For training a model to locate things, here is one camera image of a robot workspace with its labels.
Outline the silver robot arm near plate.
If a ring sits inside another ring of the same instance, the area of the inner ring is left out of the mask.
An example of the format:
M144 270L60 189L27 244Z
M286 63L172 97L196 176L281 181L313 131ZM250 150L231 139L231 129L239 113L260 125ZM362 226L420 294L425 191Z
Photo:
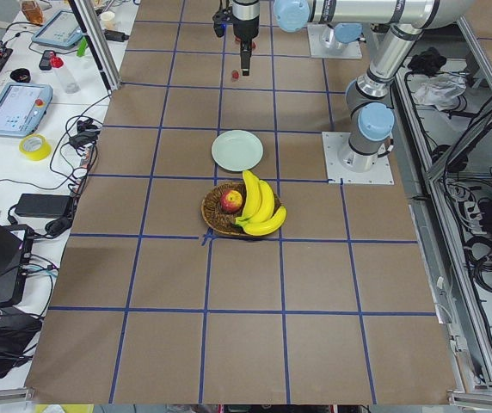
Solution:
M341 164L366 172L391 135L395 116L383 104L401 63L426 29L441 28L461 17L469 1L276 1L274 17L285 32L310 23L389 25L366 73L353 80L346 93L353 130L338 151Z

